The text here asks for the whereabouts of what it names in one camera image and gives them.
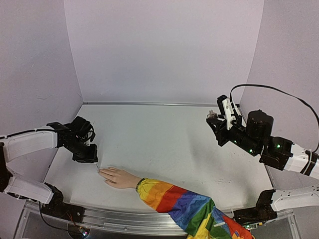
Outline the mannequin hand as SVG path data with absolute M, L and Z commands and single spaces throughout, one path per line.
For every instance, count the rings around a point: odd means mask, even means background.
M 141 181 L 140 177 L 113 167 L 99 169 L 98 174 L 104 178 L 106 184 L 117 189 L 135 189 Z

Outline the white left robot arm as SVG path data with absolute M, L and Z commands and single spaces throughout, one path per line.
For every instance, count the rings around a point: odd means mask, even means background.
M 55 186 L 29 179 L 9 167 L 17 159 L 26 159 L 37 152 L 65 148 L 72 160 L 83 164 L 98 162 L 96 134 L 93 125 L 77 116 L 72 122 L 51 122 L 39 128 L 2 135 L 0 137 L 0 191 L 20 200 L 40 204 L 39 211 L 51 217 L 74 223 L 82 221 L 85 209 L 66 203 Z

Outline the glitter nail polish bottle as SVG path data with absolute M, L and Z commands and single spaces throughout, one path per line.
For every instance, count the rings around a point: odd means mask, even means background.
M 219 118 L 219 115 L 217 112 L 214 112 L 213 110 L 209 110 L 207 119 L 218 119 L 218 118 Z

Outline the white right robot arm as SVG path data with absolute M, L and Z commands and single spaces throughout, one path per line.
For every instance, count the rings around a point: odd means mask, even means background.
M 318 206 L 319 155 L 291 140 L 272 136 L 274 119 L 262 111 L 241 117 L 210 111 L 206 122 L 219 146 L 231 142 L 251 156 L 258 156 L 270 177 L 272 189 L 262 191 L 256 205 L 234 211 L 241 225 L 265 223 L 279 211 Z

